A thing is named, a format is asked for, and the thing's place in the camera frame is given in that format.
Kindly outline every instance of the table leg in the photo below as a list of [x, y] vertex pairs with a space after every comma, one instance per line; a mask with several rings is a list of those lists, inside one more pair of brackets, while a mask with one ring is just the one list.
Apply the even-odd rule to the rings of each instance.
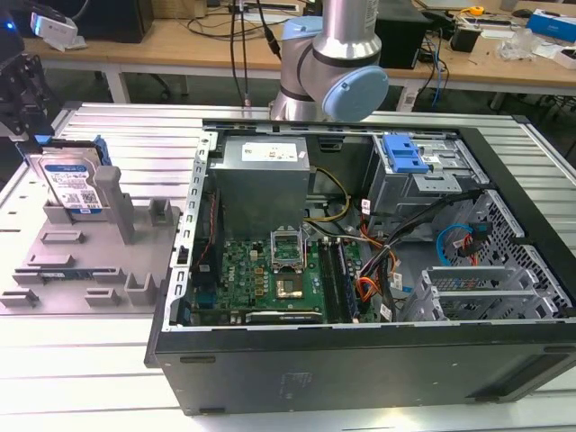
[[502, 103], [506, 98], [506, 93], [498, 92], [494, 95], [494, 99], [490, 102], [490, 108], [494, 111], [498, 111], [502, 107]]
[[181, 75], [178, 78], [180, 79], [180, 94], [182, 96], [188, 96], [190, 94], [190, 88], [188, 87], [188, 76]]
[[112, 100], [115, 104], [129, 104], [130, 95], [128, 94], [128, 87], [126, 87], [126, 80], [122, 72], [105, 71], [108, 87], [112, 94]]
[[418, 95], [419, 87], [418, 85], [406, 84], [402, 88], [402, 93], [400, 94], [400, 100], [398, 105], [396, 105], [396, 111], [402, 111], [403, 113], [411, 113], [414, 109], [414, 103], [416, 102], [416, 96]]

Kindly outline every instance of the wooden desk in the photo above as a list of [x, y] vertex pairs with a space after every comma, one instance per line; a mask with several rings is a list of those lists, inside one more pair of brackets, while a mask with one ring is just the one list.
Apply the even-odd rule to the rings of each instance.
[[[500, 0], [477, 2], [487, 12], [499, 13]], [[576, 14], [576, 5], [542, 4], [520, 2], [517, 9], [545, 8], [564, 14]], [[202, 20], [206, 25], [226, 23], [228, 16], [212, 16]], [[282, 26], [273, 27], [276, 36]], [[225, 34], [228, 25], [206, 32]], [[226, 41], [214, 40], [191, 34], [174, 20], [155, 20], [145, 40], [138, 45], [107, 41], [89, 41], [89, 48], [61, 53], [51, 49], [41, 40], [27, 40], [26, 49], [38, 54], [46, 68], [70, 68], [97, 70], [106, 74], [116, 103], [128, 103], [122, 73], [158, 73], [180, 76], [200, 75], [231, 77], [230, 50]], [[576, 73], [547, 58], [533, 61], [504, 61], [496, 55], [498, 40], [480, 37], [470, 54], [453, 52], [448, 43], [443, 43], [440, 58], [450, 68], [448, 88], [461, 90], [526, 93], [540, 95], [576, 95]], [[237, 68], [242, 67], [241, 44], [236, 42]], [[247, 43], [249, 75], [253, 78], [278, 79], [280, 62], [272, 55], [264, 38]], [[410, 111], [414, 95], [423, 86], [430, 74], [430, 65], [418, 64], [414, 70], [388, 69], [391, 84], [404, 87], [399, 111]]]

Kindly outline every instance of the blue hard drive label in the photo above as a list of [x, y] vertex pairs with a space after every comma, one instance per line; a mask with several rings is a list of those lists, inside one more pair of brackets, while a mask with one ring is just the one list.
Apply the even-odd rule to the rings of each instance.
[[44, 172], [63, 207], [78, 209], [82, 213], [102, 209], [98, 193], [87, 182], [90, 173], [86, 166], [46, 165]]

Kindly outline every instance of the gray power supply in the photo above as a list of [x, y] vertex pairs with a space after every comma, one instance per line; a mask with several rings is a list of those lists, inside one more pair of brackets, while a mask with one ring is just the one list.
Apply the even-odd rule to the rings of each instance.
[[231, 239], [268, 239], [281, 226], [302, 225], [310, 165], [301, 137], [228, 137], [211, 162]]

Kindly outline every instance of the blue box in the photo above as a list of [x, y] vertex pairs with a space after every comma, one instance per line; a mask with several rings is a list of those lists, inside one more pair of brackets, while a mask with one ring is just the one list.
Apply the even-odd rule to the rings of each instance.
[[551, 36], [562, 41], [576, 41], [576, 18], [574, 17], [546, 15], [544, 11], [536, 9], [526, 27], [534, 33]]

